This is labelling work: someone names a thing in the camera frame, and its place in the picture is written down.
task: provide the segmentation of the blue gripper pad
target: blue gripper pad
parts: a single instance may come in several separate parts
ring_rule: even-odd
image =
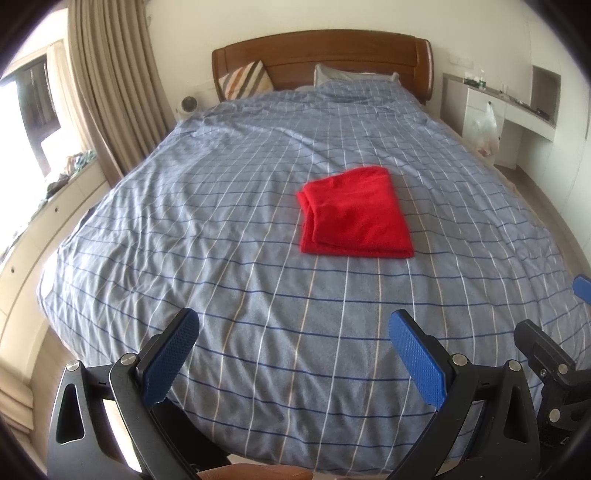
[[[138,364],[147,408],[162,402],[199,337],[199,315],[181,309]]]
[[[573,281],[574,294],[591,305],[591,279],[585,275],[579,275]]]
[[[413,378],[423,401],[439,410],[447,396],[445,374],[420,340],[419,335],[424,333],[418,326],[416,332],[404,318],[405,314],[410,318],[408,313],[400,310],[390,315],[390,341]]]

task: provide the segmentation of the red towel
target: red towel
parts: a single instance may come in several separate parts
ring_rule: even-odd
[[[362,167],[307,183],[297,199],[304,212],[303,253],[346,257],[414,255],[404,215],[383,167]]]

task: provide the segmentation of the bed sheet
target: bed sheet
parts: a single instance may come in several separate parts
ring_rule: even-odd
[[[391,172],[415,257],[302,254],[296,193],[369,165]],[[589,318],[570,283],[548,230],[494,169],[399,84],[360,80],[225,102],[178,125],[62,243],[40,303],[86,365],[139,351],[191,307],[201,334],[170,398],[204,434],[247,458],[374,474],[433,412],[388,340],[393,310],[484,365],[524,364],[512,331],[529,318],[588,366]]]

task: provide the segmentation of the metal screw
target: metal screw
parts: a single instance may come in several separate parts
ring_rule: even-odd
[[[461,353],[456,353],[452,357],[452,362],[454,362],[459,367],[463,367],[464,365],[467,365],[468,359]]]
[[[550,414],[548,415],[548,420],[552,423],[556,423],[560,420],[560,410],[557,408],[553,408],[550,410]]]
[[[517,360],[509,360],[509,368],[514,372],[521,370],[521,364]]]
[[[121,357],[121,365],[125,365],[126,367],[133,365],[135,360],[137,359],[137,355],[135,353],[126,353],[124,356]]]
[[[80,367],[79,360],[70,360],[66,364],[66,370],[68,370],[69,372],[75,372],[76,370],[78,370],[79,367]]]

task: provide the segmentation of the bottle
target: bottle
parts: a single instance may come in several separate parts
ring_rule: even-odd
[[[478,88],[484,90],[486,88],[486,80],[484,79],[484,70],[480,71],[480,81],[478,82]]]

